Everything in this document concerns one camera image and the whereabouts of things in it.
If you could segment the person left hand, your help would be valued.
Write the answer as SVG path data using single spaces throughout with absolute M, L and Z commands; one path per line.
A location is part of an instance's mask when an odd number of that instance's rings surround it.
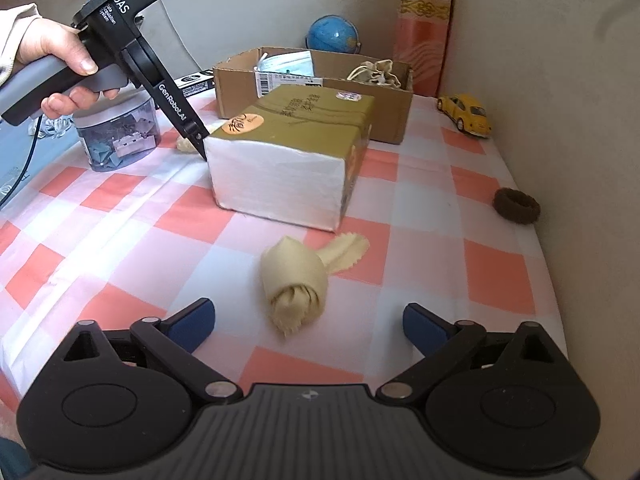
M 64 61 L 76 74 L 90 76 L 98 66 L 70 26 L 47 18 L 36 18 L 24 33 L 15 57 L 14 70 L 20 70 L 38 58 L 54 55 Z M 51 119 L 88 110 L 99 99 L 97 93 L 85 87 L 76 87 L 68 96 L 52 93 L 41 101 L 43 114 Z

